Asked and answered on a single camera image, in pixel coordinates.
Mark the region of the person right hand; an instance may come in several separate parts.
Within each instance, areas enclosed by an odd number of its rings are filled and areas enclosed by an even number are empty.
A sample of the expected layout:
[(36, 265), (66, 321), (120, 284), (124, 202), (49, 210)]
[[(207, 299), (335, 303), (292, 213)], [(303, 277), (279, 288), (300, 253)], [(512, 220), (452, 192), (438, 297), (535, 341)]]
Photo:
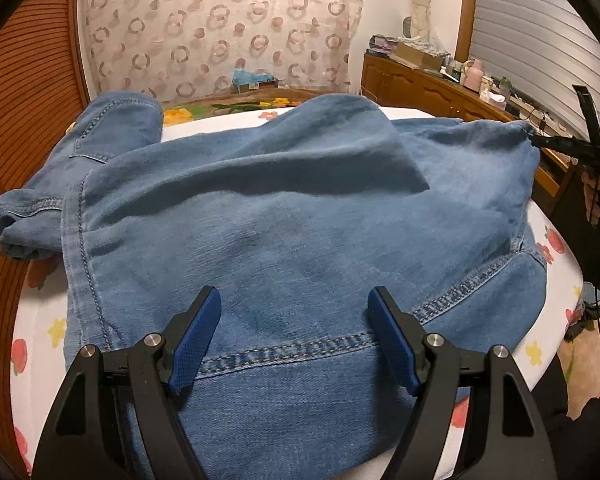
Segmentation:
[(583, 183), (583, 194), (585, 201), (585, 212), (588, 222), (597, 226), (600, 221), (600, 179), (595, 177), (591, 171), (584, 170), (581, 177)]

